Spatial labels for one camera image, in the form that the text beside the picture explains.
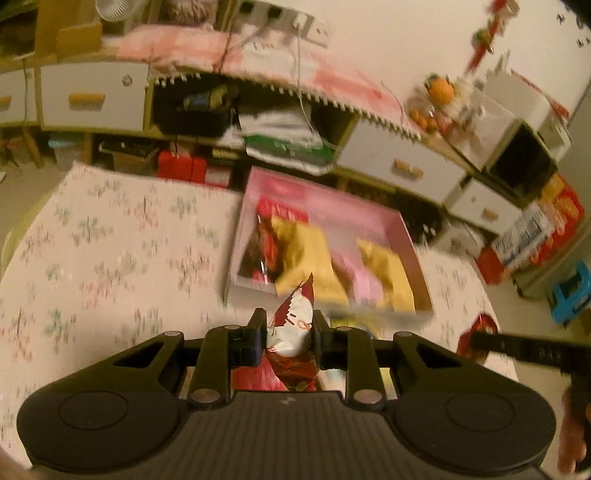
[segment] electrical outlet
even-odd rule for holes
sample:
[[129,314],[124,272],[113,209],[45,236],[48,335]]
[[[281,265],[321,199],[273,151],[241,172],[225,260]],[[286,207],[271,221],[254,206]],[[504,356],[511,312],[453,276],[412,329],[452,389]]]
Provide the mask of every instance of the electrical outlet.
[[322,47],[328,47],[334,32],[334,29],[328,22],[323,22],[315,18],[312,20],[308,33],[304,38]]
[[269,22],[269,15],[272,12],[281,9],[279,17],[271,20],[268,29],[294,35],[296,33],[295,25],[297,24],[300,27],[302,38],[304,38],[304,33],[307,32],[308,26],[312,23],[314,17],[309,13],[296,10],[297,7],[294,4],[297,3],[297,0],[244,0],[237,2],[235,15],[239,18],[240,24],[262,27]]

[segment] candy wrapper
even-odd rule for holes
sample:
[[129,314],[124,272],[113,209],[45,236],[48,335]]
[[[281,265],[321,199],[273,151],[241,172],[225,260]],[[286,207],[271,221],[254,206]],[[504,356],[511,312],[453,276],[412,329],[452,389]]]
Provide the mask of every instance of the candy wrapper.
[[349,298],[358,303],[377,305],[384,300],[382,284],[361,261],[353,255],[330,252],[333,267]]
[[473,332],[499,333],[499,327],[490,315],[480,313],[470,330],[464,333],[457,343],[456,353],[458,355],[483,365],[486,362],[486,357],[488,357],[488,352],[481,352],[470,347],[470,339]]
[[281,274],[282,252],[271,227],[271,217],[308,222],[306,212],[262,198],[256,207],[256,229],[248,241],[239,270],[241,277],[264,283],[275,283]]
[[318,226],[279,217],[273,217],[271,224],[284,248],[283,273],[275,282],[277,293],[303,284],[312,274],[316,298],[348,304],[349,298],[333,270],[324,232]]
[[232,371],[234,390],[314,391],[318,370],[309,352],[313,277],[295,289],[268,324],[267,349],[255,368]]
[[357,240],[365,266],[382,282],[383,304],[397,312],[414,312],[413,290],[398,254],[365,240]]

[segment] pink blanket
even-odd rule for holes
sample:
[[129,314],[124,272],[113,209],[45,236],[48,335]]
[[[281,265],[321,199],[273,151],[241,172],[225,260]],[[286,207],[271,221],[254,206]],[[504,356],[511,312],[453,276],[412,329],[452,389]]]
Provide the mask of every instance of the pink blanket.
[[[256,38],[240,48],[233,46],[239,45],[245,36],[233,35],[222,73],[280,90],[285,88],[287,94],[293,95],[297,89],[297,42],[285,44],[284,37],[278,34],[267,32],[265,38]],[[123,38],[117,57],[145,61],[152,73],[160,75],[174,75],[179,68],[212,72],[218,68],[227,40],[228,34],[224,32],[143,25]],[[401,129],[411,137],[420,137],[398,98],[386,88],[321,47],[301,40],[300,51],[301,91],[308,100],[332,103]]]

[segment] plastic container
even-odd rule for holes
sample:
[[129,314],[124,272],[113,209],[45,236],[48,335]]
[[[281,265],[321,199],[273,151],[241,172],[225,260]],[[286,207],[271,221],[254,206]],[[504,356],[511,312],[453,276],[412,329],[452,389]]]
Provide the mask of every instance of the plastic container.
[[47,143],[56,154],[57,168],[68,171],[83,155],[84,134],[52,133]]

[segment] pink box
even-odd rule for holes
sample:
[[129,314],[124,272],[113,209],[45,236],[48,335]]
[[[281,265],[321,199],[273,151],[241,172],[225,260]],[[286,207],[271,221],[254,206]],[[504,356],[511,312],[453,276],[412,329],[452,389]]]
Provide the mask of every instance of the pink box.
[[361,258],[356,241],[362,238],[388,247],[400,256],[413,290],[415,312],[376,309],[353,301],[346,306],[317,301],[314,307],[322,310],[325,316],[370,314],[381,319],[410,319],[415,322],[431,318],[433,304],[429,290],[399,212],[348,193],[262,168],[252,169],[246,186],[226,283],[228,303],[253,309],[262,307],[272,313],[285,300],[284,296],[277,296],[274,285],[238,276],[246,246],[256,227],[256,207],[262,197],[305,211],[310,223],[322,228],[331,250],[356,252]]

